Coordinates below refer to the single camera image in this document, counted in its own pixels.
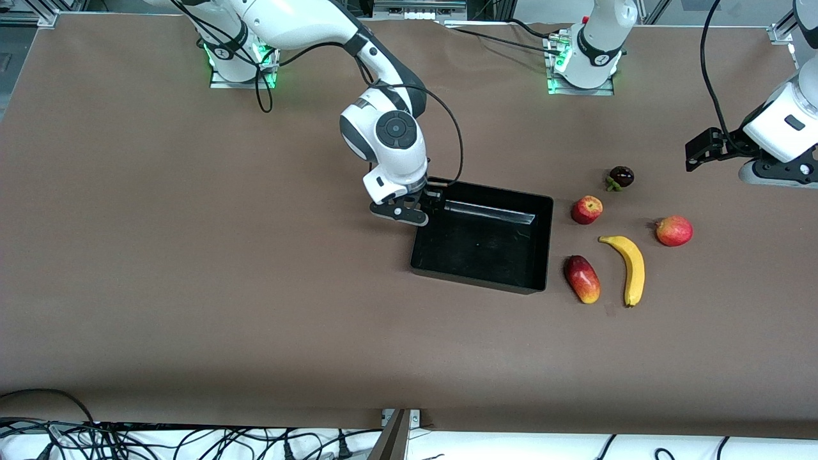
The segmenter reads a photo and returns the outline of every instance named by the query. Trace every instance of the brown table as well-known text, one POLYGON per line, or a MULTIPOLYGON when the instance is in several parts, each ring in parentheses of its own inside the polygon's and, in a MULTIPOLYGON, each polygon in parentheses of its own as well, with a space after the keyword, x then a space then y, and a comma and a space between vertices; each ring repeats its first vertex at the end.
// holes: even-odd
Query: brown table
MULTIPOLYGON (((414 229, 370 216, 338 133, 364 88, 340 50, 286 67, 264 115, 207 88, 184 18, 66 15, 0 125, 0 386, 72 390, 120 421, 371 425, 402 406, 442 429, 818 431, 818 193, 743 184, 739 160, 685 172, 684 144, 716 123, 699 29, 635 29, 616 96, 583 98, 548 95, 536 52, 371 26, 457 114, 463 180, 556 199, 545 293, 409 273, 414 229), (602 192, 620 164, 635 184, 602 192), (589 193, 605 214, 579 227, 589 193), (652 238, 669 214, 694 223, 689 245, 652 238), (605 234, 644 251, 638 308, 605 234), (599 304, 561 277, 573 254, 599 304)), ((793 71, 762 29, 713 30, 709 56, 731 126, 793 71)), ((430 173, 451 177, 451 122, 431 100, 420 122, 430 173)))

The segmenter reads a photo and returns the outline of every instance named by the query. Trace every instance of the dark purple fruit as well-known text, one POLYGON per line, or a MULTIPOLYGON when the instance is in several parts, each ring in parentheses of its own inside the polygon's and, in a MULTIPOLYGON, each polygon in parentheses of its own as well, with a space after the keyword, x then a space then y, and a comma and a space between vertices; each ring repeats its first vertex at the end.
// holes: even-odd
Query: dark purple fruit
POLYGON ((626 166, 617 166, 608 174, 608 191, 622 190, 633 183, 633 171, 626 166))

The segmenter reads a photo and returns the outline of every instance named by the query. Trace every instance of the black rectangular bin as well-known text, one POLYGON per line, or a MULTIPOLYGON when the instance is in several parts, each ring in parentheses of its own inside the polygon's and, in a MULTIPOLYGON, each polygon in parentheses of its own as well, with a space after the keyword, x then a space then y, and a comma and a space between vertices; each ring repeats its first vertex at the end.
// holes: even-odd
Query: black rectangular bin
POLYGON ((424 206, 429 223, 417 228, 413 273, 520 294, 546 289, 550 197, 473 183, 440 190, 443 199, 424 206))

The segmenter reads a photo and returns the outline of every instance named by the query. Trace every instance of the yellow banana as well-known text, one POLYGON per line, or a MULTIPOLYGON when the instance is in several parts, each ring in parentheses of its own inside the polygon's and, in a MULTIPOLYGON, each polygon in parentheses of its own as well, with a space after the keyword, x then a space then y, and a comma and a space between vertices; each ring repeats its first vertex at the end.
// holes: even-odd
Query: yellow banana
POLYGON ((636 306, 645 289, 645 259, 636 243, 625 237, 600 237, 600 243, 611 245, 625 259, 627 282, 625 283, 625 305, 636 306))

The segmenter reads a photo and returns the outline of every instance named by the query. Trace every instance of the red apple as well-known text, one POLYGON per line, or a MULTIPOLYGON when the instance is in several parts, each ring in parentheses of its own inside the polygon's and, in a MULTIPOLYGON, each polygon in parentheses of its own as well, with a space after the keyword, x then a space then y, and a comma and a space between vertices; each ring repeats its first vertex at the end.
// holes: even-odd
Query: red apple
POLYGON ((672 215, 656 224, 656 237, 665 246, 681 246, 693 237, 693 225, 680 215, 672 215))
POLYGON ((565 277, 583 304, 593 304, 600 298, 600 279, 581 255, 572 255, 565 261, 565 277))
POLYGON ((571 209, 571 218, 576 223, 588 225, 602 214, 602 201, 595 196, 585 196, 574 203, 571 209))

